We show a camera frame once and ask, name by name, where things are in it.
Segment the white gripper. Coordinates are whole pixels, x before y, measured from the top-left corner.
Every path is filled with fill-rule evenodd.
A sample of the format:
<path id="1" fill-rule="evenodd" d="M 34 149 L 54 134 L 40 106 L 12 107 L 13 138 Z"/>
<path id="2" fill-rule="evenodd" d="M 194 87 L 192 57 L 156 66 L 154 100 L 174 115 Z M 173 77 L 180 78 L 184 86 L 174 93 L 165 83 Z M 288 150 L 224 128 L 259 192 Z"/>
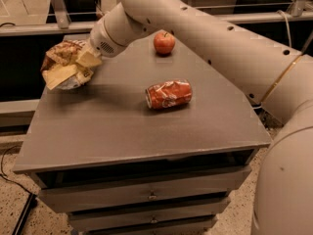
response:
<path id="1" fill-rule="evenodd" d="M 113 58 L 125 50 L 124 46 L 115 43 L 105 28 L 105 18 L 100 18 L 90 32 L 90 43 L 79 42 L 76 62 L 85 68 L 94 68 L 102 63 L 101 55 Z M 44 71 L 46 86 L 53 90 L 62 82 L 77 73 L 76 65 L 54 65 Z"/>

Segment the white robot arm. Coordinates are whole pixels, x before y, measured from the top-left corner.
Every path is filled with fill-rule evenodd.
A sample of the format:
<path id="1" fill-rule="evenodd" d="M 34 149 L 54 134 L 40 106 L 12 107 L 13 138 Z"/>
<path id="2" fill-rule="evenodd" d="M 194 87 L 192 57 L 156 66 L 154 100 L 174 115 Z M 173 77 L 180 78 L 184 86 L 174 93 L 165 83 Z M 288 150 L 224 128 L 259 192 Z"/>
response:
<path id="1" fill-rule="evenodd" d="M 85 45 L 114 57 L 159 29 L 172 33 L 283 123 L 258 174 L 251 235 L 313 235 L 313 65 L 308 55 L 181 0 L 119 0 Z"/>

